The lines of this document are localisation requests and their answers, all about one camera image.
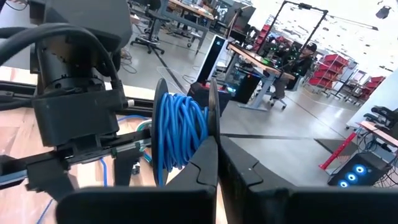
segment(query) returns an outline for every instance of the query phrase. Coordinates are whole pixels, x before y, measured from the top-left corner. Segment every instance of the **pc case with blue fans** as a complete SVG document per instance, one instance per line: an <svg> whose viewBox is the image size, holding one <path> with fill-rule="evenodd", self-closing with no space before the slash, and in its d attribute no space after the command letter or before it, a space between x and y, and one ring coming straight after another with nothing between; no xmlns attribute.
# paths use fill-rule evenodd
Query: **pc case with blue fans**
<svg viewBox="0 0 398 224"><path fill-rule="evenodd" d="M373 152L355 154L328 182L339 187L373 186L392 168Z"/></svg>

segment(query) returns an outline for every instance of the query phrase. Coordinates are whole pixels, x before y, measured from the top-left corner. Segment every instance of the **cable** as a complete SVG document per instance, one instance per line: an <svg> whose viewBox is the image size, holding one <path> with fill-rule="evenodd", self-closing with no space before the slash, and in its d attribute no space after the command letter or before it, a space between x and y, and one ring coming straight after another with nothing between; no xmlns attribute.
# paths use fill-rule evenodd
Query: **cable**
<svg viewBox="0 0 398 224"><path fill-rule="evenodd" d="M104 186L107 187L108 186L108 175L107 175L108 170L106 168L106 163L103 158L101 158L99 161L101 161L102 168L104 170Z"/></svg>
<svg viewBox="0 0 398 224"><path fill-rule="evenodd" d="M171 172L188 164L199 145L207 138L208 108L201 110L192 97L170 95L162 97L159 109L158 180L163 183L162 168Z"/></svg>
<svg viewBox="0 0 398 224"><path fill-rule="evenodd" d="M65 95L67 93L71 93L76 90L77 90L76 88L73 88L71 90L59 89L59 90L54 90L54 91L51 91L49 93L46 93L46 94L43 94L40 96L36 96L35 98L31 98L28 100L20 100L20 101L14 101L14 102L10 102L10 103L1 103L0 111L14 110L14 109L18 109L21 107L28 107L30 104L32 104L33 100L40 99L40 98L46 98L46 97Z"/></svg>
<svg viewBox="0 0 398 224"><path fill-rule="evenodd" d="M124 121L125 119L130 119L130 118L148 119L148 118L146 118L146 117L144 117L144 116L139 116L139 115L129 115L129 116L124 116L124 117L122 117L122 118L118 119L118 122L120 122L120 121Z"/></svg>
<svg viewBox="0 0 398 224"><path fill-rule="evenodd" d="M36 224L40 224L42 223L42 220L44 218L45 213L47 212L47 210L50 208L50 205L52 203L53 199L51 199L49 201L49 203L47 204L47 206L45 207L44 211L42 212L42 214L40 215L40 218L37 220Z"/></svg>
<svg viewBox="0 0 398 224"><path fill-rule="evenodd" d="M126 49L122 49L122 61L121 61L122 68L130 74L136 74L137 70L133 66L131 66L131 64L132 64L131 60L132 60L132 56L131 56L130 52Z"/></svg>
<svg viewBox="0 0 398 224"><path fill-rule="evenodd" d="M23 7L22 9L16 9L16 8L12 7L10 4L8 4L7 0L6 0L6 4L7 4L7 5L8 5L8 7L10 7L11 9L13 9L13 10L17 10L17 11L23 11L23 10L25 10L25 9L26 9L26 7L27 7L27 3L26 3L26 4L25 4L25 7Z"/></svg>
<svg viewBox="0 0 398 224"><path fill-rule="evenodd" d="M46 23L39 25L35 28L26 29L16 33L15 35L0 43L0 66L30 44L33 44L48 37L60 35L74 35L88 39L89 43L92 44L95 49L99 51L99 54L104 60L106 68L109 72L109 76L111 77L112 88L123 88L115 66L102 43L96 38L94 34L92 34L87 29L74 26L72 24Z"/></svg>
<svg viewBox="0 0 398 224"><path fill-rule="evenodd" d="M26 30L26 27L4 27L0 28L0 39L7 39L11 36Z"/></svg>

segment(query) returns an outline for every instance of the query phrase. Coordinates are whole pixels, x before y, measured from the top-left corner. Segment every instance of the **table leg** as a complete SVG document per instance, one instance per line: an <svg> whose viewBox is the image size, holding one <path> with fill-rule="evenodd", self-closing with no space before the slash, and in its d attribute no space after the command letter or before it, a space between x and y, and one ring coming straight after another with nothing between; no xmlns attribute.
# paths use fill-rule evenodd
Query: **table leg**
<svg viewBox="0 0 398 224"><path fill-rule="evenodd" d="M198 44L198 48L197 48L197 54L199 53L199 50L201 48L201 45L203 44L203 41L205 41L207 32L210 29L210 24L211 24L210 21L207 21L206 26L205 26L206 27L206 31L203 31L203 33L202 33L202 35L200 37L200 40L199 40L199 44Z"/></svg>
<svg viewBox="0 0 398 224"><path fill-rule="evenodd" d="M229 79L229 76L232 73L232 70L236 64L236 62L238 61L239 55L236 53L233 53L234 55L232 56L232 59L228 65L228 68L226 69L226 73L225 73L225 79L224 81L227 81Z"/></svg>
<svg viewBox="0 0 398 224"><path fill-rule="evenodd" d="M261 91L256 96L252 103L248 103L246 105L238 105L240 108L259 110L259 111L268 111L267 109L259 108L262 103L262 97L267 93L268 89L271 87L272 83L275 80L275 74L270 73L268 77L266 77L264 85L262 86Z"/></svg>

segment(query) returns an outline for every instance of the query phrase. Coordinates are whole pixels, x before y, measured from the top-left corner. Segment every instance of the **desk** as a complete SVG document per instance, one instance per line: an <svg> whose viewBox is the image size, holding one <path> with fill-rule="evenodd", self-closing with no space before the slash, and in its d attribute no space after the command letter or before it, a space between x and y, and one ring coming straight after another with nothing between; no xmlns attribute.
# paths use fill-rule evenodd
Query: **desk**
<svg viewBox="0 0 398 224"><path fill-rule="evenodd" d="M37 75L30 74L28 70L0 67L0 80L28 84L36 84ZM153 99L154 90L124 86L126 96ZM118 134L135 131L140 119L129 119L120 123ZM16 110L0 112L0 154L20 158L52 150L43 147L40 133L37 128L33 109L19 108ZM108 185L113 184L112 158L104 158L107 164ZM169 174L172 179L179 173L174 169ZM103 168L99 161L89 164L78 164L72 166L70 174L77 176L80 187L103 185ZM36 223L40 214L44 211L50 201L46 193L28 192L25 189L25 180L21 185L5 190L0 190L0 223ZM154 186L152 168L146 161L141 160L141 174L131 178L130 186ZM226 223L224 205L221 190L218 187L217 198L217 223ZM49 210L44 216L42 223L55 223L55 205L52 202Z"/></svg>
<svg viewBox="0 0 398 224"><path fill-rule="evenodd" d="M196 7L192 7L187 4L184 4L184 3L180 2L179 0L169 0L169 4L176 4L178 7L181 7L184 11L186 10L186 11L192 12L196 15L203 16L211 21L214 20L213 15L208 14L205 11L202 11Z"/></svg>
<svg viewBox="0 0 398 224"><path fill-rule="evenodd" d="M267 93L267 90L269 89L269 87L271 87L272 83L274 82L275 78L279 78L281 76L280 71L269 67L267 65L264 65L261 62L261 56L259 56L258 54L255 54L254 52L250 52L248 50L245 49L240 49L239 47L236 47L232 44L228 44L228 48L230 50L232 50L234 52L233 57L231 59L231 62L228 65L226 74L225 74L225 79L227 80L227 78L231 75L232 70L236 64L236 62L238 61L239 56L244 57L246 60L248 60L249 62L253 63L257 68L256 70L262 74L263 71L266 71L269 73L269 77L265 77L262 78L262 81L264 82L264 85L261 89L261 91L259 92L259 94L256 96L256 98L254 99L254 101L252 101L251 103L248 103L246 105L238 105L241 108L246 108L246 109L251 109L251 110L259 110L259 111L267 111L267 109L261 109L260 104L262 102L262 97ZM295 76L289 74L289 73L283 73L282 74L283 77L288 78L290 80L294 80Z"/></svg>
<svg viewBox="0 0 398 224"><path fill-rule="evenodd" d="M377 129L374 123L369 121L362 121L359 123L359 125L365 130L374 134L377 138L383 140L386 144L393 147L398 147L398 140L385 133L384 131L380 131L379 129Z"/></svg>
<svg viewBox="0 0 398 224"><path fill-rule="evenodd" d="M162 7L160 8L160 13L163 16L165 16L165 17L167 17L169 19L175 20L177 22L180 22L182 24L185 24L187 26L190 26L193 29L196 29L196 30L199 30L199 31L203 32L201 37L199 38L199 44L198 44L198 47L197 47L197 53L199 53L199 50L200 50L200 48L201 48L201 46L203 44L203 41L205 40L207 32L209 31L211 21L214 20L214 17L212 15L204 13L201 10L195 9L194 7L188 6L186 4L182 4L178 0L161 0L161 1L162 1ZM190 11L190 12L192 12L194 14L199 15L199 16L203 16L203 17L205 17L206 19L208 19L210 21L208 21L206 23L206 26L201 26L199 24L196 24L195 22L191 22L191 21L185 19L184 17L180 17L180 16L175 15L175 14L173 14L171 12L167 12L166 9L167 9L167 6L169 5L169 3L176 4L178 7L181 7L183 9L183 11L184 10ZM160 29L160 26L155 26L155 27L156 28L155 28L154 32L157 33L159 31L159 29Z"/></svg>

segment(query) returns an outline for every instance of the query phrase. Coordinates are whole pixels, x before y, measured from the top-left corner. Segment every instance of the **standing desk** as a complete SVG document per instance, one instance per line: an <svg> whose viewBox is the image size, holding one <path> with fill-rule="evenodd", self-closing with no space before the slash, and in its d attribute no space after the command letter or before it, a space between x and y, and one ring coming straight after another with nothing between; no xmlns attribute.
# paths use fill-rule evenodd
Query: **standing desk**
<svg viewBox="0 0 398 224"><path fill-rule="evenodd" d="M274 69L270 66L263 64L261 62L261 56L259 56L258 54L255 54L254 52L250 52L246 49L241 49L233 44L228 44L228 48L233 51L233 57L231 59L231 62L228 65L226 75L225 75L225 80L227 80L228 77L231 75L236 62L238 61L239 56L242 56L257 67L256 70L260 73L260 75L262 75L261 80L264 83L261 91L256 96L254 101L252 101L251 103L245 104L245 105L238 105L238 106L240 108L259 110L259 111L268 111L267 109L262 109L259 107L262 102L262 97L267 93L267 90L271 87L274 80L276 78L280 78L280 77L286 77L290 80L294 80L295 76L293 76L289 73L281 74L281 72L278 71L277 69ZM266 71L267 73L269 73L269 77L264 76L262 74L263 71Z"/></svg>
<svg viewBox="0 0 398 224"><path fill-rule="evenodd" d="M185 19L184 17L180 17L180 16L175 15L175 14L173 14L171 12L167 12L166 11L167 6L170 3L176 4L178 7L181 7L183 9L183 12L184 11L189 11L189 12L192 12L192 13L194 13L196 15L203 16L203 17L207 18L210 21L207 22L206 26L201 26L199 24L196 24L195 22L191 22L191 21ZM194 28L196 30L199 30L199 31L203 32L201 37L199 38L199 44L198 44L198 47L197 47L196 54L199 53L199 50L200 50L200 48L201 48L201 46L203 44L203 41L205 41L207 32L209 31L211 21L214 20L214 17L212 15L209 15L209 14L199 10L199 9L196 9L196 8L191 7L189 5L183 4L182 2L180 2L178 0L162 0L162 7L160 8L160 13L163 16L168 17L169 19L175 20L175 21L177 21L179 23L185 24L187 26L190 26L190 27L192 27L192 28ZM155 33L156 33L156 32L159 31L160 26L155 26L155 27L156 27L155 28Z"/></svg>

